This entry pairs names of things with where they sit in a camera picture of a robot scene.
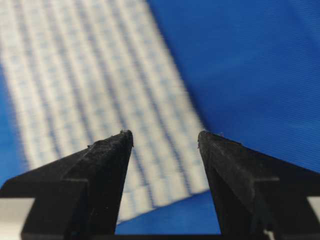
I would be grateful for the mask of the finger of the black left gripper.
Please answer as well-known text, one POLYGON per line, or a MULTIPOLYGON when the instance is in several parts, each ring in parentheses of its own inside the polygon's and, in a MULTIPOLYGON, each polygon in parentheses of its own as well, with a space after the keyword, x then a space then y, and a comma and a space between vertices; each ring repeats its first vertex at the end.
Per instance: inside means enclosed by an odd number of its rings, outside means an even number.
POLYGON ((3 240, 93 240, 113 235, 134 146, 123 130, 8 179, 0 189, 3 240))
POLYGON ((319 239, 317 172, 205 130, 198 149, 223 239, 319 239))

